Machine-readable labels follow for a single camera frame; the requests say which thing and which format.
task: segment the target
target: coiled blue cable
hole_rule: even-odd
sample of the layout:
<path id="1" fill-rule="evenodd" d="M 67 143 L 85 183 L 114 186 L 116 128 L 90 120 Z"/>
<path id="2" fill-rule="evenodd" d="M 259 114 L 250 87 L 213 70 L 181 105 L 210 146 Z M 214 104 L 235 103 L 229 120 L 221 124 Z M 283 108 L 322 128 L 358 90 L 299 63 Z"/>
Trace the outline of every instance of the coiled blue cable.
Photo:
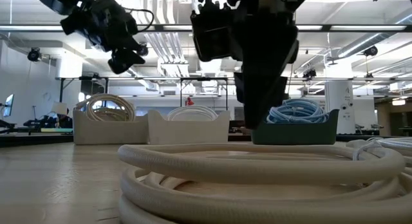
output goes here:
<path id="1" fill-rule="evenodd" d="M 284 100 L 282 106 L 272 107 L 267 117 L 269 124 L 318 124 L 326 122 L 329 114 L 318 103 L 297 98 Z"/>

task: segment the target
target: white column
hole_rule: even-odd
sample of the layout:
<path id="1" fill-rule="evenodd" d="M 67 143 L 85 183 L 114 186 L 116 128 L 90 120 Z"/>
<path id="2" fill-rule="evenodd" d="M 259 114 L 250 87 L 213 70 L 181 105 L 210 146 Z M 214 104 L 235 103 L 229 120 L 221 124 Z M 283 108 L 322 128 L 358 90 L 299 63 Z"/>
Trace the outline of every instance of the white column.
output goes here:
<path id="1" fill-rule="evenodd" d="M 350 62 L 339 62 L 325 69 L 325 77 L 353 77 Z M 339 109 L 337 134 L 354 134 L 355 110 L 353 108 L 352 81 L 328 81 L 325 83 L 326 110 Z"/>
<path id="2" fill-rule="evenodd" d="M 57 60 L 56 64 L 56 77 L 60 78 L 77 78 L 82 76 L 83 61 L 81 58 L 66 54 L 61 59 Z M 70 110 L 69 116 L 71 116 L 71 111 L 75 105 L 79 102 L 79 93 L 82 86 L 82 82 L 79 80 L 74 80 L 70 82 L 70 79 L 64 81 L 67 85 L 70 83 L 63 91 L 63 103 L 67 104 Z"/>

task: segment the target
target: white hose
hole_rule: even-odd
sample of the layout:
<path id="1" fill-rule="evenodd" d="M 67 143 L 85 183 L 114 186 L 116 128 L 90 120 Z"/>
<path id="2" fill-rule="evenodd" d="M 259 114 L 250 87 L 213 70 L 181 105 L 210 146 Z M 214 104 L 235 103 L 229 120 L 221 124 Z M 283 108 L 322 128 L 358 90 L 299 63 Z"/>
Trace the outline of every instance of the white hose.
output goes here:
<path id="1" fill-rule="evenodd" d="M 213 121 L 217 117 L 216 112 L 205 106 L 179 107 L 167 115 L 170 121 Z"/>
<path id="2" fill-rule="evenodd" d="M 96 102 L 112 101 L 121 109 L 109 109 L 101 107 L 93 109 Z M 135 109 L 133 106 L 123 98 L 110 94 L 97 94 L 89 99 L 79 102 L 76 110 L 82 109 L 86 106 L 86 114 L 91 120 L 95 121 L 128 121 L 132 122 L 135 119 Z"/>
<path id="3" fill-rule="evenodd" d="M 370 138 L 369 140 L 354 140 L 348 142 L 348 147 L 360 148 L 362 145 L 366 145 L 371 142 L 376 142 L 379 146 L 386 147 L 398 151 L 404 156 L 406 163 L 405 173 L 412 175 L 412 138 Z"/>
<path id="4" fill-rule="evenodd" d="M 209 158 L 177 154 L 202 151 L 259 154 Z M 120 200 L 120 216 L 125 224 L 412 223 L 412 177 L 402 173 L 405 163 L 400 153 L 380 146 L 360 152 L 359 161 L 348 160 L 352 158 L 352 148 L 331 145 L 124 145 L 118 154 L 122 161 L 141 168 L 128 169 L 122 175 L 124 196 Z M 137 180 L 142 176 L 146 176 L 144 180 Z M 188 181 L 369 186 L 327 198 L 276 200 L 175 190 Z M 398 197 L 402 191 L 406 194 Z"/>

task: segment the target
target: security camera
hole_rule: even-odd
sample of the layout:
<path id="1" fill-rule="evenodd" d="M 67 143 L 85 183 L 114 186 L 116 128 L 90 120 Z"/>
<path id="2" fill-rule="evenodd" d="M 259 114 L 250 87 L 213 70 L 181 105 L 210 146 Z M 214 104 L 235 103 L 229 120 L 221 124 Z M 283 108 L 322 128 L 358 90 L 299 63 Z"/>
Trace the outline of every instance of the security camera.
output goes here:
<path id="1" fill-rule="evenodd" d="M 40 53 L 40 48 L 32 48 L 32 50 L 28 53 L 27 59 L 32 62 L 39 62 L 41 61 L 42 55 Z"/>
<path id="2" fill-rule="evenodd" d="M 378 48 L 376 46 L 372 46 L 371 48 L 368 48 L 367 50 L 363 51 L 363 55 L 369 57 L 369 56 L 376 56 L 378 54 Z"/>

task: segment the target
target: desk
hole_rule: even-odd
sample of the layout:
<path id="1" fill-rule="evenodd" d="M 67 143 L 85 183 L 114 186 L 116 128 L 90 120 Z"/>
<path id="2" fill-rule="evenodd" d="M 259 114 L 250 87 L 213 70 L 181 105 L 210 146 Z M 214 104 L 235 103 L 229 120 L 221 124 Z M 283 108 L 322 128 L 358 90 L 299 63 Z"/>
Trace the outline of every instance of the desk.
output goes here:
<path id="1" fill-rule="evenodd" d="M 4 224 L 118 224 L 119 145 L 73 143 L 0 149 L 0 222 Z M 203 156 L 210 153 L 198 153 Z M 181 191 L 221 196 L 327 196 L 353 188 L 189 183 Z"/>

